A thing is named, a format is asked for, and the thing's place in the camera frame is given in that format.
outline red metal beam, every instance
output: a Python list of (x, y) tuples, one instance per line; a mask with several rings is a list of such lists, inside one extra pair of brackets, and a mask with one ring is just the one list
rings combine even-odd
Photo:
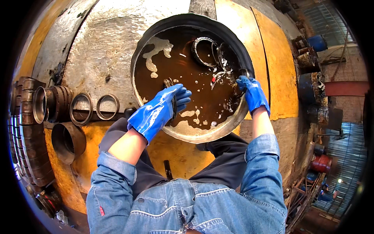
[(325, 82), (326, 96), (359, 96), (364, 97), (369, 90), (368, 81), (334, 81)]

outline person's left hand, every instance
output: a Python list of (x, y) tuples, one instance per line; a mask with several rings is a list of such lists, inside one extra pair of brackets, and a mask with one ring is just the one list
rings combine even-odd
[(192, 92), (179, 83), (166, 88), (156, 94), (150, 101), (140, 107), (128, 119), (127, 129), (134, 128), (142, 134), (148, 144), (165, 124), (173, 117), (171, 100), (175, 95), (177, 99), (177, 113), (186, 108), (186, 103), (191, 101)]

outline denim sleeve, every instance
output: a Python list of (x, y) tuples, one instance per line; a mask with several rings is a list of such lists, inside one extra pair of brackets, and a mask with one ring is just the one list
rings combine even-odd
[(132, 207), (135, 166), (101, 152), (86, 199), (90, 233), (122, 233)]
[(287, 208), (283, 201), (282, 176), (278, 172), (279, 154), (274, 134), (263, 134), (252, 140), (245, 153), (247, 169), (240, 192), (249, 200), (272, 208), (285, 219)]

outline brick wall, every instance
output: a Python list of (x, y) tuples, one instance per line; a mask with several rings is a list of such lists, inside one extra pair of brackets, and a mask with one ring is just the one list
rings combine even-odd
[[(329, 59), (331, 56), (340, 57), (342, 51), (342, 47), (334, 46), (328, 50), (318, 52), (318, 57), (320, 61), (323, 61), (325, 58)], [(347, 47), (344, 57), (346, 58), (346, 62), (340, 64), (334, 81), (367, 81), (368, 75), (359, 48), (357, 46)], [(337, 66), (338, 64), (322, 66), (322, 72), (325, 75), (326, 82), (331, 80)], [(362, 122), (364, 99), (364, 97), (336, 97), (336, 105), (334, 108), (343, 110), (344, 122), (359, 123)]]

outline brown oily liquid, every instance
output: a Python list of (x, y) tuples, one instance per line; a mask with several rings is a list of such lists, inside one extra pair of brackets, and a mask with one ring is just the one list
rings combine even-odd
[[(168, 123), (167, 126), (175, 127), (180, 121), (187, 120), (188, 124), (194, 128), (208, 130), (211, 128), (213, 121), (218, 125), (235, 113), (240, 102), (235, 98), (236, 95), (240, 94), (235, 82), (239, 75), (239, 63), (236, 55), (233, 54), (231, 49), (227, 49), (227, 46), (225, 47), (224, 58), (228, 61), (225, 68), (228, 71), (231, 69), (233, 71), (231, 74), (221, 77), (221, 80), (214, 85), (212, 90), (213, 74), (217, 74), (222, 69), (218, 66), (217, 71), (213, 72), (213, 67), (200, 64), (191, 51), (192, 44), (198, 37), (211, 38), (220, 45), (223, 41), (217, 35), (209, 31), (181, 26), (158, 33), (156, 37), (167, 39), (173, 45), (170, 52), (171, 57), (167, 58), (162, 50), (152, 56), (152, 63), (157, 67), (156, 74), (158, 77), (151, 78), (152, 71), (146, 67), (146, 59), (143, 58), (143, 54), (151, 52), (155, 45), (148, 44), (142, 49), (135, 65), (135, 85), (139, 95), (143, 100), (144, 98), (148, 101), (152, 100), (159, 91), (164, 89), (163, 80), (168, 78), (178, 80), (174, 84), (182, 83), (192, 92), (191, 102), (187, 103), (187, 108), (178, 113), (176, 119)], [(210, 42), (201, 41), (197, 45), (197, 52), (204, 62), (215, 63)], [(200, 111), (198, 124), (196, 123), (196, 114), (181, 117), (181, 114), (185, 111), (196, 110)]]

